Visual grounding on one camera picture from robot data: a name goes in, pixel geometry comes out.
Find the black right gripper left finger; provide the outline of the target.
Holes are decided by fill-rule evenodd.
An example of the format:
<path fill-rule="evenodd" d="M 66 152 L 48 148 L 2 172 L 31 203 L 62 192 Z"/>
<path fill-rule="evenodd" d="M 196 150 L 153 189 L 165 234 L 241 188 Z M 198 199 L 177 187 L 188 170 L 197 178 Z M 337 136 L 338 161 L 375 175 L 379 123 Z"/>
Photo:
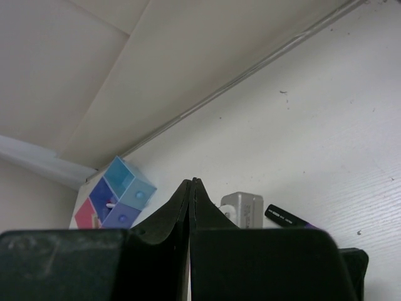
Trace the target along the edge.
<path fill-rule="evenodd" d="M 2 300 L 186 300 L 191 183 L 130 229 L 1 235 Z"/>

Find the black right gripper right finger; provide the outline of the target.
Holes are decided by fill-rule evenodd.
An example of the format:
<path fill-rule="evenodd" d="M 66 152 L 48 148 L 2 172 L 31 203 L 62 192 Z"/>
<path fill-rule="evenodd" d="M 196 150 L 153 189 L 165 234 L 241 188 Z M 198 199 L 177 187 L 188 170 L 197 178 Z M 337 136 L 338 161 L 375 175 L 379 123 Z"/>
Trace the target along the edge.
<path fill-rule="evenodd" d="M 193 300 L 363 300 L 368 261 L 322 230 L 241 229 L 192 181 Z"/>

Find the black purple highlighter marker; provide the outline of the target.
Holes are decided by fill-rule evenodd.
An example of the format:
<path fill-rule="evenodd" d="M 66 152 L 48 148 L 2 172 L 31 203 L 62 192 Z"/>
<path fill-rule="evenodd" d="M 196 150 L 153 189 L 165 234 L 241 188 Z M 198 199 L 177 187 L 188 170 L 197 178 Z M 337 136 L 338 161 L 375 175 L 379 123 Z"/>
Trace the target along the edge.
<path fill-rule="evenodd" d="M 270 204 L 264 212 L 267 219 L 282 228 L 310 228 L 317 229 L 311 223 L 273 205 Z"/>

